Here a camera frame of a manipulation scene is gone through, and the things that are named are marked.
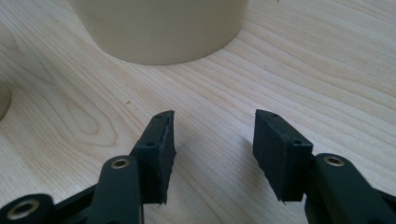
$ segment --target round object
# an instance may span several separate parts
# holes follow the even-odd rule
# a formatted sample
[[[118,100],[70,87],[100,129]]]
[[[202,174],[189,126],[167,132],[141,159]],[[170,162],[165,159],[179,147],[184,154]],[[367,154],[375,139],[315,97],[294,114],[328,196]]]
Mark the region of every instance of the round object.
[[[336,158],[334,156],[325,157],[323,160],[332,166],[344,166],[345,165],[345,163],[341,159]]]
[[[27,217],[37,210],[39,205],[40,202],[36,199],[22,201],[8,211],[7,217],[10,220],[17,220]]]
[[[227,45],[248,0],[69,0],[96,45],[132,63],[184,63]]]
[[[124,167],[127,167],[128,165],[129,165],[129,161],[127,159],[118,159],[111,162],[111,167],[113,169],[122,169]]]

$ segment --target beige cylinder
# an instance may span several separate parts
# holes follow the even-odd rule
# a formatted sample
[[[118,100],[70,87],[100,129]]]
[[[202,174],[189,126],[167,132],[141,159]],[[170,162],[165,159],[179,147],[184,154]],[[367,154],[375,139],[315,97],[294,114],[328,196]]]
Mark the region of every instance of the beige cylinder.
[[[2,119],[8,111],[10,103],[11,91],[4,83],[0,82],[0,119]]]
[[[69,0],[93,41],[127,62],[184,63],[227,45],[248,0]]]

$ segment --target wooden surface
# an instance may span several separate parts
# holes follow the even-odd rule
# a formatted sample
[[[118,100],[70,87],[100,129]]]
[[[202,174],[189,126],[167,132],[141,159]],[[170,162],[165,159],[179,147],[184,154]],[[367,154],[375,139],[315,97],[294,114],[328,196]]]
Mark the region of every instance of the wooden surface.
[[[306,223],[276,200],[252,156],[257,108],[354,162],[396,194],[396,2],[251,0],[237,38],[191,63],[146,66],[99,50],[65,0],[0,0],[0,206],[57,203],[176,110],[168,205],[147,223]]]

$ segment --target cylindrical container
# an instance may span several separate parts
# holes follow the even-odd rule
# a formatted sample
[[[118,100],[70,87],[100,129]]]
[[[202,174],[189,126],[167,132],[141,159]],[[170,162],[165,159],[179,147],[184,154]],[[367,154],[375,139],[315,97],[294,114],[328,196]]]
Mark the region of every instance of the cylindrical container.
[[[69,0],[96,45],[133,63],[184,63],[227,45],[248,0]]]

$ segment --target light wood table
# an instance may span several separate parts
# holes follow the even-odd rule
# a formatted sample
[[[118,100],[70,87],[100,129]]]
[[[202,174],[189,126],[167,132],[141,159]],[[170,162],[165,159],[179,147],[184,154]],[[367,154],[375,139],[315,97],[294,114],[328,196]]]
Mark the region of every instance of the light wood table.
[[[279,203],[252,155],[255,110],[276,112],[396,195],[396,2],[251,0],[242,31],[203,59],[126,63],[97,48],[65,0],[0,1],[0,206],[57,203],[176,110],[167,205],[147,223],[306,223]]]

